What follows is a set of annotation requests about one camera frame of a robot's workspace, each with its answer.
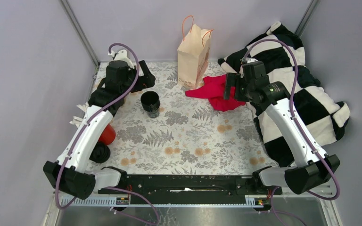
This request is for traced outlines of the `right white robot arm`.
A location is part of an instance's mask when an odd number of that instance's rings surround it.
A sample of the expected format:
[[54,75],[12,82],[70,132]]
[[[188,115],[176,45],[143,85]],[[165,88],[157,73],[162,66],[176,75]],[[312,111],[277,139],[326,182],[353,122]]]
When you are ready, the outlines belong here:
[[264,63],[252,58],[241,61],[243,73],[227,73],[224,99],[230,98],[231,88],[235,88],[234,99],[258,105],[274,121],[288,144],[296,164],[295,167],[263,168],[253,173],[251,187],[258,194],[270,187],[288,187],[295,194],[311,191],[332,179],[336,193],[340,186],[334,172],[340,165],[336,155],[328,155],[316,142],[301,120],[293,105],[293,98],[280,81],[271,83],[265,73]]

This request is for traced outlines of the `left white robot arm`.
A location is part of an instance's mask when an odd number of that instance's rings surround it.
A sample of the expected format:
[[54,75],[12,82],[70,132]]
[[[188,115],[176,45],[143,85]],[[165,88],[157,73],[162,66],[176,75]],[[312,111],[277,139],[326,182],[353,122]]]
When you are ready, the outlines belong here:
[[155,77],[145,61],[113,60],[106,67],[106,76],[92,92],[84,118],[65,151],[56,161],[43,166],[53,188],[85,200],[93,192],[110,187],[115,193],[127,189],[121,170],[104,167],[87,171],[87,163],[104,163],[110,157],[108,145],[114,140],[111,120],[130,93],[153,87]]

